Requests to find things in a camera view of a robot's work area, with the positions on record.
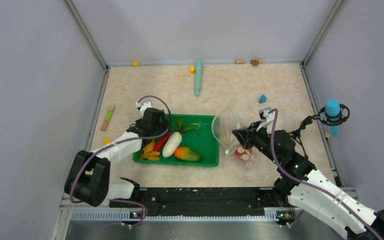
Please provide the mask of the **red tomato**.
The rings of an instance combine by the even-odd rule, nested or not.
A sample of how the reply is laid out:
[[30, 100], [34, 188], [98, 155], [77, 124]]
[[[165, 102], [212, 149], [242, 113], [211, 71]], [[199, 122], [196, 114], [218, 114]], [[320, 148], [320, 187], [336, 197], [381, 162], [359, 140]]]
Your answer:
[[243, 147], [238, 147], [235, 151], [234, 151], [234, 155], [236, 156], [236, 158], [240, 161], [248, 161], [251, 159], [252, 157], [252, 149], [245, 149]]

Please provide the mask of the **clear dotted zip bag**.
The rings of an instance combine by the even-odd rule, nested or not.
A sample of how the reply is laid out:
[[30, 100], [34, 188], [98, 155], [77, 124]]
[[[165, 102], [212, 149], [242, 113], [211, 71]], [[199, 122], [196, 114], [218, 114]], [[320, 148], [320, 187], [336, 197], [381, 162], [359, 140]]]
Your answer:
[[[211, 132], [219, 143], [224, 155], [230, 159], [240, 163], [244, 168], [251, 169], [255, 166], [254, 154], [248, 161], [241, 161], [234, 155], [235, 150], [241, 147], [237, 139], [233, 136], [232, 130], [242, 129], [244, 126], [240, 118], [235, 114], [229, 105], [224, 106], [213, 118], [211, 123]], [[219, 139], [219, 134], [225, 133], [228, 142], [223, 144]]]

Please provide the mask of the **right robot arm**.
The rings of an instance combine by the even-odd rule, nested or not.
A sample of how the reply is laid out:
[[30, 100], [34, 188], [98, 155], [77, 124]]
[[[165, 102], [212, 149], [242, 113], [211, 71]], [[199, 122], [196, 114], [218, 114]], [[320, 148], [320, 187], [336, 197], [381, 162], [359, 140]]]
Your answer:
[[384, 210], [373, 210], [325, 177], [307, 157], [296, 152], [296, 142], [285, 130], [274, 132], [274, 142], [258, 122], [234, 129], [232, 135], [244, 149], [255, 148], [273, 163], [280, 177], [272, 198], [279, 206], [295, 206], [334, 229], [346, 240], [384, 240]]

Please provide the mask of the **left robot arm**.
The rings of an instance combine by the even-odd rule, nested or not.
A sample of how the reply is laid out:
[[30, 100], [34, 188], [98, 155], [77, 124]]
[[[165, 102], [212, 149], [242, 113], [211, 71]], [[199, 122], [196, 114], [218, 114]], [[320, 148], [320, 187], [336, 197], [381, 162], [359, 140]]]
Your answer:
[[136, 206], [141, 198], [135, 190], [137, 184], [125, 178], [111, 180], [111, 166], [165, 135], [170, 128], [169, 120], [163, 110], [147, 107], [141, 111], [140, 119], [115, 141], [93, 151], [79, 151], [68, 173], [64, 192], [75, 203], [83, 202], [92, 207], [113, 199], [121, 199], [129, 207]]

